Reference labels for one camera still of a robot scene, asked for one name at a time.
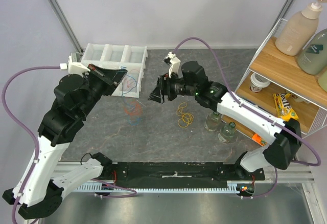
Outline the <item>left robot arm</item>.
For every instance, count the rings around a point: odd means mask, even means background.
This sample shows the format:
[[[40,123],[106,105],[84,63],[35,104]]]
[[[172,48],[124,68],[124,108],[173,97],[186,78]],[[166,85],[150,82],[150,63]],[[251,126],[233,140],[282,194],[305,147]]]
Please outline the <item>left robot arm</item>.
[[[51,178],[87,115],[102,96],[114,93],[126,74],[126,69],[103,69],[89,64],[82,74],[68,74],[59,81],[54,88],[54,103],[44,115],[38,135],[32,137],[35,149],[24,174],[16,187],[3,193],[3,199],[13,205],[13,218],[19,214],[35,222],[48,217],[85,182],[111,176],[112,161],[98,152],[71,172]]]

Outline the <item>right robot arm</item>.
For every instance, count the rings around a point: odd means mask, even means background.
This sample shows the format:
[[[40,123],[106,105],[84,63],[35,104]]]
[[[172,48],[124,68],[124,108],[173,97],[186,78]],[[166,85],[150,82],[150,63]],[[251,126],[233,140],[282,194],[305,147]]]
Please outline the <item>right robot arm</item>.
[[[301,147],[297,120],[284,121],[230,93],[226,86],[210,81],[196,61],[172,64],[168,73],[158,77],[149,100],[164,103],[179,95],[193,96],[202,107],[234,119],[264,139],[265,146],[245,153],[234,166],[234,174],[240,180],[269,165],[286,170]]]

